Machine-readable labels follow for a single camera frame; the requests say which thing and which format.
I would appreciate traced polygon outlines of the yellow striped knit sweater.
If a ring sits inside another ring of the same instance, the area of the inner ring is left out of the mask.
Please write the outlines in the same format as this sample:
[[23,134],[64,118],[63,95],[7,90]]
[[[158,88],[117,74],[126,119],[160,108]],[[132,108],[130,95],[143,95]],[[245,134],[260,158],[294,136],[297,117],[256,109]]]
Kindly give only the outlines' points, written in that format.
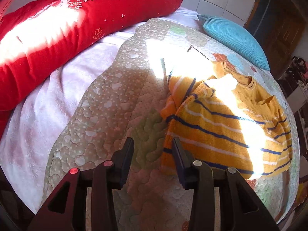
[[229,62],[207,62],[199,71],[199,77],[168,73],[161,167],[174,169],[172,141],[178,138],[195,159],[214,168],[234,167],[246,179],[287,171],[292,134],[277,98]]

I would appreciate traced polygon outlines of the patchwork heart quilt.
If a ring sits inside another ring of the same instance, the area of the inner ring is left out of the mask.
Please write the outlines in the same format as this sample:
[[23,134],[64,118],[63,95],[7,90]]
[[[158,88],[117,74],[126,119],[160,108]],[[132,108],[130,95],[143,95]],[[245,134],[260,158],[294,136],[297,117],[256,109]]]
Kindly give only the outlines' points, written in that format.
[[295,201],[298,132],[279,85],[193,28],[150,19],[122,44],[51,148],[43,198],[71,168],[96,167],[128,137],[130,173],[113,194],[119,230],[187,229],[193,193],[167,153],[174,137],[212,166],[237,168],[276,222]]

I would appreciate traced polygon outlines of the cluttered white shelf unit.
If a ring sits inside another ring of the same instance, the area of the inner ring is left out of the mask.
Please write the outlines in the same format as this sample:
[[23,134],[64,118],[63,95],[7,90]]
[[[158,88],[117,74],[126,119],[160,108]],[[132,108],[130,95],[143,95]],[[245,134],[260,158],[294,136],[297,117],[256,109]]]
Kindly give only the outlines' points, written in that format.
[[300,155],[307,159],[307,62],[294,56],[277,82],[295,117]]

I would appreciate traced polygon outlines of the turquoise knit cushion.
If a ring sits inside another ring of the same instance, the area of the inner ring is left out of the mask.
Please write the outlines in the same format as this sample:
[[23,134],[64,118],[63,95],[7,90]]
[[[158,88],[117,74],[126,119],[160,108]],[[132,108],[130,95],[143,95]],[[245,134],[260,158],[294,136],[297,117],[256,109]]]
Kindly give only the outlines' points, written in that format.
[[240,54],[256,67],[269,71],[269,63],[258,41],[242,26],[225,18],[203,15],[197,16],[204,32],[229,49]]

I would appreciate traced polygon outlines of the long red pillow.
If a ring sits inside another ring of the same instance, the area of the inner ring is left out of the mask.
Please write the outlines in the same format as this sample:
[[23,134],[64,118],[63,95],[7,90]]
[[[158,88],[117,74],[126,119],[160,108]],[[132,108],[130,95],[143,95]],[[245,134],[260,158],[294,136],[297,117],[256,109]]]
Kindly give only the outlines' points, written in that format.
[[37,0],[1,19],[1,129],[55,69],[99,39],[175,12],[183,0]]

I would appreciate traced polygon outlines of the brown wooden door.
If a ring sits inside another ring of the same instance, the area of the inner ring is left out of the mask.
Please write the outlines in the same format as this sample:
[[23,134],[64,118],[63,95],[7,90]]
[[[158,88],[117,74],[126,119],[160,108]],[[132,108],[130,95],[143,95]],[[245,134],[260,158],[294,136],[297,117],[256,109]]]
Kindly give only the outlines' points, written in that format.
[[304,19],[279,0],[256,0],[246,29],[267,57],[270,71],[281,69],[303,33]]

